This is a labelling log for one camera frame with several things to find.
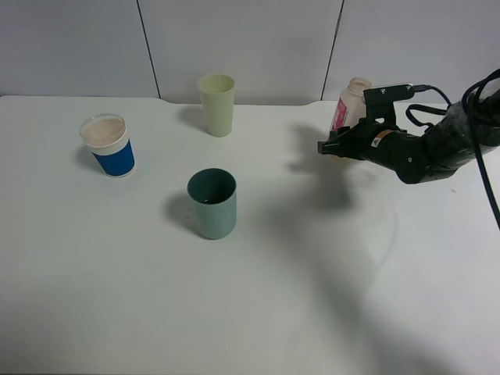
white bottle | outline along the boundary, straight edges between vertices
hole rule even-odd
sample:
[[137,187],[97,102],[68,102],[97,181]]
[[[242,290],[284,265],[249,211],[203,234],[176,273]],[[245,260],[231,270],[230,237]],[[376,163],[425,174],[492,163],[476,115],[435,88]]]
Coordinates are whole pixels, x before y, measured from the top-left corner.
[[337,130],[339,127],[355,127],[359,119],[366,117],[363,90],[371,87],[372,83],[366,78],[354,77],[351,79],[338,99],[330,131]]

cup rim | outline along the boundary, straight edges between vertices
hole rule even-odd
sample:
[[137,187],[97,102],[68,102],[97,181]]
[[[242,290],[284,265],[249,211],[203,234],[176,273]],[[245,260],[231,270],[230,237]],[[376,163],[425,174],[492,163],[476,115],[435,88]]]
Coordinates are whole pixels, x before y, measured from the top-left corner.
[[[195,178],[195,176],[199,175],[201,172],[206,172],[207,170],[220,170],[220,171],[228,174],[231,177],[231,179],[233,180],[233,182],[234,182],[233,192],[229,195],[229,197],[227,197],[226,199],[224,199],[221,202],[218,202],[218,203],[204,203],[204,202],[200,202],[198,199],[195,199],[195,197],[193,197],[191,195],[191,192],[189,191],[189,184],[191,183],[191,181],[193,180],[193,178]],[[228,172],[226,170],[223,170],[222,168],[205,168],[204,170],[199,170],[198,172],[196,172],[195,174],[193,174],[189,178],[189,181],[187,182],[186,190],[187,190],[187,195],[189,195],[189,198],[191,198],[193,201],[195,201],[199,205],[206,205],[206,206],[213,207],[213,206],[216,206],[216,205],[222,205],[223,203],[227,202],[229,199],[233,198],[233,196],[236,194],[237,187],[238,187],[238,184],[237,184],[236,179],[234,178],[234,176],[233,176],[232,173],[230,173],[230,172]]]
[[[111,143],[109,143],[107,145],[101,146],[101,145],[93,145],[92,143],[89,143],[90,140],[87,139],[86,137],[84,137],[84,135],[83,135],[84,130],[86,130],[90,125],[92,125],[94,122],[96,122],[96,120],[100,121],[100,120],[103,120],[105,118],[110,118],[110,117],[114,118],[115,120],[119,120],[123,124],[123,127],[120,128],[120,130],[117,133],[115,133],[114,135],[112,135],[111,137],[108,137],[106,139],[113,138],[114,136],[116,136],[122,130],[123,130],[123,134],[117,140],[115,140],[115,141],[113,141],[113,142],[111,142]],[[114,115],[112,113],[99,113],[98,115],[93,115],[92,117],[89,117],[88,119],[86,119],[84,121],[84,123],[82,123],[81,126],[80,126],[80,136],[81,136],[81,138],[84,140],[84,143],[87,146],[90,146],[92,148],[107,148],[107,147],[113,146],[116,143],[120,142],[123,139],[123,137],[125,137],[126,133],[127,133],[127,125],[125,124],[125,120],[123,119],[123,117],[118,116],[118,115]]]
[[[207,90],[203,90],[201,87],[200,87],[200,84],[202,82],[202,80],[204,80],[205,78],[208,78],[208,77],[215,77],[215,76],[218,76],[218,77],[226,77],[226,78],[229,78],[231,80],[231,88],[225,90],[225,91],[222,91],[222,92],[211,92],[211,91],[207,91]],[[210,73],[210,74],[206,74],[205,76],[201,77],[200,79],[198,79],[198,90],[200,90],[202,93],[204,94],[210,94],[210,95],[221,95],[221,94],[226,94],[227,92],[231,91],[234,89],[234,78],[231,77],[231,76],[228,76],[227,74],[221,74],[221,73]]]

wall seam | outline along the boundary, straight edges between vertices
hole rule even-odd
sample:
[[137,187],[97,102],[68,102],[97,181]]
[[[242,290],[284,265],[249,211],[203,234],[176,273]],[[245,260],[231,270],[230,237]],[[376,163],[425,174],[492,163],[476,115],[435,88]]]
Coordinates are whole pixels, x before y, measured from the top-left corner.
[[335,48],[335,42],[337,41],[338,29],[341,25],[342,12],[344,11],[344,3],[345,3],[345,0],[342,0],[341,11],[338,13],[337,26],[335,27],[334,41],[331,44],[330,58],[328,59],[327,72],[325,73],[325,81],[323,82],[323,89],[321,90],[320,100],[323,100],[323,96],[325,94],[325,87],[327,86],[328,73],[330,72],[331,57],[334,54],[334,48]]
[[156,78],[155,64],[153,63],[153,58],[151,56],[151,49],[149,48],[148,35],[146,34],[146,27],[144,26],[144,19],[142,18],[141,6],[139,5],[139,0],[135,0],[137,4],[137,10],[139,11],[139,17],[141,17],[142,32],[144,34],[144,39],[146,40],[146,47],[148,48],[149,62],[151,63],[151,69],[153,71],[153,77],[155,78],[156,92],[158,93],[158,98],[161,99],[162,96],[159,92],[158,79]]

black cable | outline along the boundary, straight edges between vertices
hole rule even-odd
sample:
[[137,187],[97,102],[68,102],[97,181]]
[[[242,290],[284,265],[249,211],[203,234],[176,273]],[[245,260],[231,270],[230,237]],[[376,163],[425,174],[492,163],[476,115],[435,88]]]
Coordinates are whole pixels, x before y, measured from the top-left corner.
[[434,124],[433,123],[421,123],[413,115],[412,111],[425,112],[425,113],[430,113],[430,114],[438,115],[438,116],[444,116],[446,114],[446,109],[439,109],[439,108],[429,107],[427,105],[421,105],[421,104],[410,104],[405,112],[406,117],[408,117],[408,120],[410,120],[414,125],[417,125],[418,127],[427,127],[426,131],[428,131],[430,128],[434,127]]
[[500,78],[500,69],[496,70],[485,79],[471,86],[462,96],[462,109],[467,115],[470,128],[470,138],[472,140],[474,154],[477,160],[477,166],[479,167],[479,172],[481,178],[483,179],[484,190],[486,191],[487,199],[490,202],[491,210],[493,211],[493,215],[495,216],[495,219],[497,221],[498,229],[500,230],[500,210],[498,209],[495,195],[493,194],[493,189],[491,188],[490,179],[488,177],[488,172],[486,171],[486,166],[484,165],[483,155],[481,154],[479,141],[477,140],[475,124],[475,119],[477,117],[477,107],[479,104],[479,97],[481,95],[481,92],[488,82],[497,78]]
[[[424,91],[429,91],[433,90],[436,91],[448,104],[448,107],[452,105],[452,102],[450,102],[450,99],[446,94],[441,91],[439,88],[432,86],[430,84],[415,84],[413,85],[413,90],[415,92],[424,92]],[[434,127],[433,123],[421,123],[419,120],[416,119],[416,117],[413,115],[411,111],[419,111],[419,112],[425,112],[425,113],[431,113],[433,115],[439,115],[443,116],[446,114],[446,109],[439,109],[439,108],[434,108],[434,107],[429,107],[427,105],[421,105],[421,104],[411,104],[408,106],[406,109],[406,117],[408,117],[408,120],[410,120],[413,125],[417,125],[418,127],[427,127],[425,131],[430,130],[432,127]]]
[[416,84],[413,86],[413,90],[415,90],[415,92],[424,92],[429,90],[436,91],[445,100],[446,104],[448,104],[448,107],[452,104],[450,99],[448,99],[448,96],[446,96],[443,91],[430,84]]

cup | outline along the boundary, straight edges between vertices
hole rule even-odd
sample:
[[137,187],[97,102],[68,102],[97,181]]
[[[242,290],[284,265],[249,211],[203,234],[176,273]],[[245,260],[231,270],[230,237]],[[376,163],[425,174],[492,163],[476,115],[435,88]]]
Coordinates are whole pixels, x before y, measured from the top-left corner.
[[123,177],[134,169],[134,154],[121,117],[93,116],[81,126],[80,136],[108,176]]
[[209,134],[226,137],[233,129],[234,80],[223,74],[209,74],[198,81]]
[[236,180],[231,173],[201,170],[187,183],[187,193],[194,202],[201,235],[218,240],[231,233],[236,225]]

